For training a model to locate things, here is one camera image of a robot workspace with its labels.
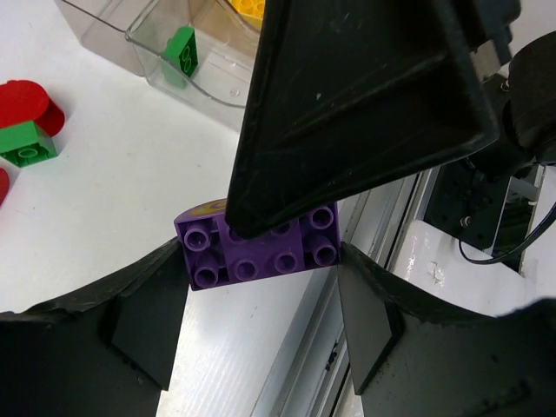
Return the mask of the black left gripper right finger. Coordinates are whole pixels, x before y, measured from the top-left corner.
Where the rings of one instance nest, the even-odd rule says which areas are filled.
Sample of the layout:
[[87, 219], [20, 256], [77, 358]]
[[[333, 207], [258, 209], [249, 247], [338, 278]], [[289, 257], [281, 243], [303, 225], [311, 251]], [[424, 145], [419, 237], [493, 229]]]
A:
[[491, 317], [386, 271], [350, 244], [338, 283], [367, 416], [552, 416], [555, 302]]

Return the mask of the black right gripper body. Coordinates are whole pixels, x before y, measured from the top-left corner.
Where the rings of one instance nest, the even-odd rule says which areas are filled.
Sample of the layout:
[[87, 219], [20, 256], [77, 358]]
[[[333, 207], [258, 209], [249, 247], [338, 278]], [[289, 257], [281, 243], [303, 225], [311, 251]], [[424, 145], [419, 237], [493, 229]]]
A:
[[510, 29], [521, 12], [519, 0], [453, 1], [481, 82], [495, 75], [512, 58]]

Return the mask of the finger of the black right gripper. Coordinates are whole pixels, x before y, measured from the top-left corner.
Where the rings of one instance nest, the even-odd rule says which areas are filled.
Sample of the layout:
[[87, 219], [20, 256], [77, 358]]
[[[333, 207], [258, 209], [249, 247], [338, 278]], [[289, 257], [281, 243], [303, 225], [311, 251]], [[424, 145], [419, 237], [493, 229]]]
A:
[[270, 1], [226, 219], [252, 238], [497, 134], [453, 1]]

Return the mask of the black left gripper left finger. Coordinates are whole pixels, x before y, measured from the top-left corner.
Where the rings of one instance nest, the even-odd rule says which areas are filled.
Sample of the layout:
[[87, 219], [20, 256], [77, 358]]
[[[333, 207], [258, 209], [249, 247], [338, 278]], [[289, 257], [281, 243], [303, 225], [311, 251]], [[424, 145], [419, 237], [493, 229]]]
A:
[[189, 291], [177, 240], [21, 313], [1, 315], [4, 416], [153, 416]]

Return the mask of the curved yellow lego brick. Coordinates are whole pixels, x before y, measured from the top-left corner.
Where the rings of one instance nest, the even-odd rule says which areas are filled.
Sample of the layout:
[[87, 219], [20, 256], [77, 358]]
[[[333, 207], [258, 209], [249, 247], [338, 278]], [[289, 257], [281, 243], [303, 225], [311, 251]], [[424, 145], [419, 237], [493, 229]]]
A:
[[229, 2], [244, 17], [263, 19], [265, 10], [264, 0], [230, 0]]

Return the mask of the curved purple lego brick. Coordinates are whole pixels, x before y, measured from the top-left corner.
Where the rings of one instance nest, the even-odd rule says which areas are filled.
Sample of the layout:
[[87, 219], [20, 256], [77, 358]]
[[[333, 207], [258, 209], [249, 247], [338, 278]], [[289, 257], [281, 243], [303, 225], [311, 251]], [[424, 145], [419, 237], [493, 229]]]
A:
[[223, 287], [336, 265], [341, 258], [338, 205], [313, 209], [251, 240], [225, 221], [225, 199], [174, 219], [192, 290]]

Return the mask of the small curved green brick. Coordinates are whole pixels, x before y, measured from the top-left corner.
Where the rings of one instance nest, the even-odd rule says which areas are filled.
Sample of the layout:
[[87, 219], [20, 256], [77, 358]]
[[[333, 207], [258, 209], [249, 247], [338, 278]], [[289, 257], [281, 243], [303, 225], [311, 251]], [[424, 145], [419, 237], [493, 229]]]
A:
[[165, 81], [178, 89], [185, 88], [185, 77], [191, 77], [198, 65], [195, 30], [189, 26], [180, 27], [167, 41], [162, 58]]

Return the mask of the right arm base joint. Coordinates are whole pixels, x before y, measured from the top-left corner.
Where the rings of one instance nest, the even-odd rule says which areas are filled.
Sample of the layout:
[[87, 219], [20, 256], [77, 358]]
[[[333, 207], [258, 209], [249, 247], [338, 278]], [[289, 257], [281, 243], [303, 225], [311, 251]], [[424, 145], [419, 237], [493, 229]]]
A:
[[438, 172], [424, 221], [465, 244], [498, 257], [525, 240], [542, 169], [489, 180], [463, 162]]

